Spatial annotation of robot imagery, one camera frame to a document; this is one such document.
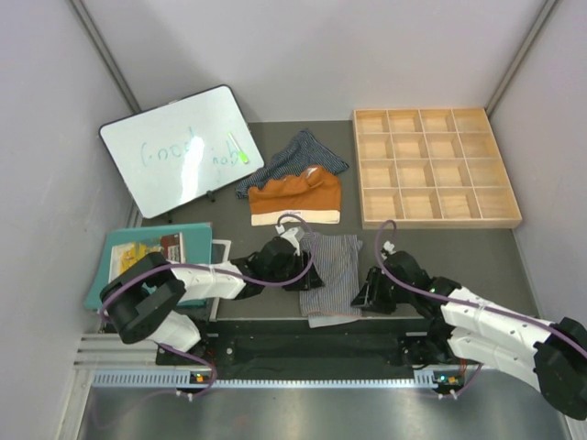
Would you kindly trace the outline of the grey striped underwear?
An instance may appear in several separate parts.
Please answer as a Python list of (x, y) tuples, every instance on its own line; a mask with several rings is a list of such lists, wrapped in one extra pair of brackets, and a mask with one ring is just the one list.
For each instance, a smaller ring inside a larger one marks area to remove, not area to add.
[(299, 293), (300, 311), (311, 328), (358, 321), (362, 312), (351, 306), (360, 291), (357, 235), (305, 235), (302, 250), (309, 250), (323, 287)]

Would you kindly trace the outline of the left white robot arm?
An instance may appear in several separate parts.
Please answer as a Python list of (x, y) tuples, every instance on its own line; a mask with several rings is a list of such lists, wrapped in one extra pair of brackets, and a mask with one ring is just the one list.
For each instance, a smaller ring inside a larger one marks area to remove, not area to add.
[(196, 321), (176, 311), (180, 303), (208, 299), (239, 301), (266, 287), (308, 291), (325, 285), (314, 255), (303, 250), (298, 230), (273, 238), (243, 258), (207, 265), (172, 262), (151, 251), (100, 292), (100, 314), (126, 345), (149, 340), (188, 363), (207, 355), (208, 343)]

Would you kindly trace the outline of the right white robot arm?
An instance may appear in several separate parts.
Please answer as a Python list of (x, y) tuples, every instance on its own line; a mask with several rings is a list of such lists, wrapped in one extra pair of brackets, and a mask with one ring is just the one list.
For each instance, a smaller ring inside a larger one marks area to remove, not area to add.
[(481, 363), (531, 386), (560, 413), (585, 420), (586, 329), (580, 322), (515, 313), (454, 280), (429, 276), (404, 251), (383, 252), (351, 304), (391, 314), (403, 303), (429, 322), (427, 352), (413, 363)]

